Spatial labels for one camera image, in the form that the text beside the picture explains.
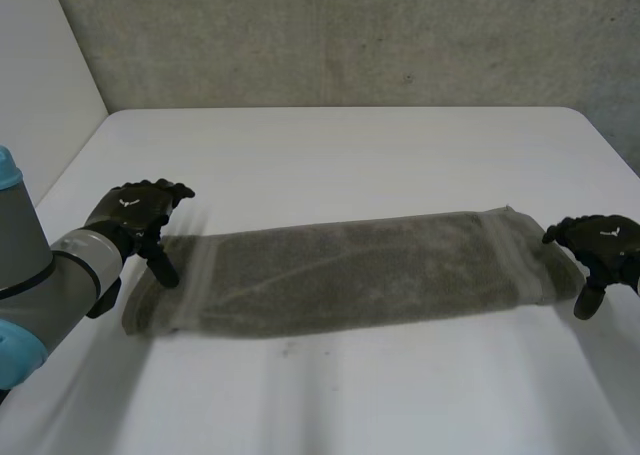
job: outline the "towel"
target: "towel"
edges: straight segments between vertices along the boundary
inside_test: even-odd
[[[584,277],[543,233],[506,207],[166,237],[180,285],[166,289],[147,271],[122,323],[130,335],[267,338],[573,298]]]

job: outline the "concrete wall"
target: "concrete wall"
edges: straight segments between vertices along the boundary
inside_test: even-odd
[[[106,116],[58,0],[0,0],[0,145],[34,202]]]
[[[110,111],[561,105],[640,171],[640,0],[61,2]]]

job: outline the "white wall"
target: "white wall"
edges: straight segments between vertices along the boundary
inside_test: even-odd
[[[58,0],[0,0],[0,144],[34,203],[106,116]]]

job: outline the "robotic hand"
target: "robotic hand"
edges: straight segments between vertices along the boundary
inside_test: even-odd
[[[164,286],[178,285],[160,230],[194,195],[163,179],[116,187],[82,228],[49,247],[22,173],[0,147],[0,391],[40,367],[83,317],[115,305],[130,256],[146,259]]]
[[[180,282],[169,257],[160,244],[160,230],[169,223],[174,208],[195,193],[182,183],[173,184],[163,178],[156,183],[143,180],[111,189],[100,200],[87,219],[84,230],[104,235],[117,247],[122,263],[137,254],[158,282],[174,288]],[[87,313],[97,318],[116,302],[121,281],[118,278]]]
[[[542,241],[558,242],[589,269],[573,309],[577,318],[588,320],[596,313],[609,285],[622,283],[638,292],[640,225],[633,220],[620,215],[565,218],[549,227]]]

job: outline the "folded towel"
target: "folded towel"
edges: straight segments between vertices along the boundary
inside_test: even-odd
[[[145,273],[128,334],[280,337],[550,304],[584,277],[511,208],[166,237],[182,281]]]

